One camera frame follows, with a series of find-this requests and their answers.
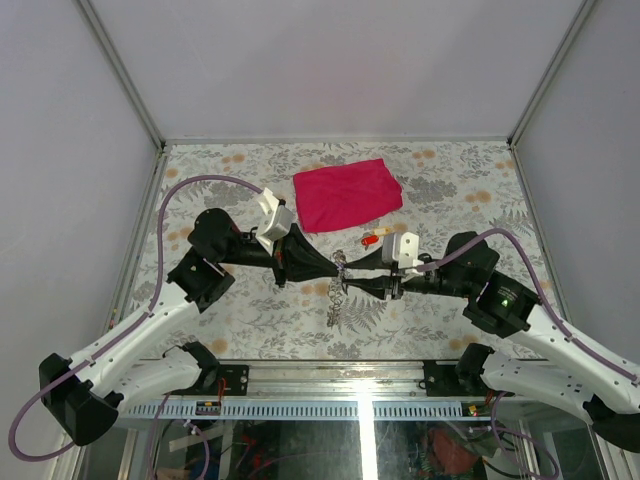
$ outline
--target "perforated metal strip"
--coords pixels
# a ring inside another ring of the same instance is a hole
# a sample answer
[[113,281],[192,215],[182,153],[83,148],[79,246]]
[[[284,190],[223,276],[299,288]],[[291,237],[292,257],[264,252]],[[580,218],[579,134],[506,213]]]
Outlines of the perforated metal strip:
[[[153,418],[160,402],[131,409],[125,418]],[[482,420],[463,417],[460,402],[389,402],[374,401],[376,420]],[[196,400],[169,400],[162,419],[218,418],[225,420],[358,420],[356,401],[255,401],[228,399],[222,411],[199,407]]]

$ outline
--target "white wall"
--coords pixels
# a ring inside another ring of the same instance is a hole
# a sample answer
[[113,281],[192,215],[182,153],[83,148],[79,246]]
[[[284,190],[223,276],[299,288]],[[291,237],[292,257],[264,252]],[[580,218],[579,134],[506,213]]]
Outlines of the white wall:
[[94,3],[167,138],[506,138],[581,0]]
[[600,2],[519,153],[575,324],[640,362],[640,2]]
[[[0,2],[0,432],[106,320],[153,148],[70,0]],[[31,454],[58,428],[38,405]],[[41,478],[0,442],[0,478]]]

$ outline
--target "floral pattern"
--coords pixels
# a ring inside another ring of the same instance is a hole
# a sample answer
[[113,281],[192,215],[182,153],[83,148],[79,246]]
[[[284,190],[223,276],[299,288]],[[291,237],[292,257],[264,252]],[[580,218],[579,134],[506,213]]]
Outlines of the floral pattern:
[[[222,174],[270,188],[294,213],[292,176],[328,165],[383,158],[403,187],[404,206],[366,225],[307,235],[325,256],[342,249],[347,261],[364,256],[359,240],[375,226],[420,235],[420,251],[439,257],[458,232],[504,227],[521,240],[552,298],[551,283],[514,169],[503,142],[360,142],[300,144],[174,145],[161,199],[177,182],[194,175]],[[186,240],[204,209],[226,209],[242,230],[259,222],[253,193],[223,182],[197,182],[169,204],[163,222],[164,270],[189,249]],[[136,274],[129,311],[148,302],[156,269],[155,224],[151,222]],[[506,239],[489,244],[501,254],[498,268],[531,286],[526,268]],[[203,315],[180,326],[146,356],[198,339],[226,359],[451,359],[470,342],[482,342],[516,357],[525,348],[493,338],[462,316],[459,299],[405,294],[382,302],[355,288],[340,306],[338,325],[327,327],[329,279],[287,283],[278,288],[267,270],[226,265],[236,282]]]

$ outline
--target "metal chain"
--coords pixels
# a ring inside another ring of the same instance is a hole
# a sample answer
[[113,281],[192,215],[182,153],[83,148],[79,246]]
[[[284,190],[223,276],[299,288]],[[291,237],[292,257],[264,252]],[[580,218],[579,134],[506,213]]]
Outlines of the metal chain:
[[344,265],[347,263],[347,257],[342,250],[333,252],[333,261],[338,267],[338,276],[331,279],[329,284],[329,312],[327,312],[327,327],[332,328],[340,323],[340,312],[342,303],[344,302],[344,289],[342,280],[345,278],[346,272]]

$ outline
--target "pink towel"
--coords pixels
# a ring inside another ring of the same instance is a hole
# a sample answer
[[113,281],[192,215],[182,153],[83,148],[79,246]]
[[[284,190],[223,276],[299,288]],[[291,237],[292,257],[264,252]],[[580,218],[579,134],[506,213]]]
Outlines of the pink towel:
[[402,187],[381,158],[293,176],[302,229],[333,232],[402,207]]

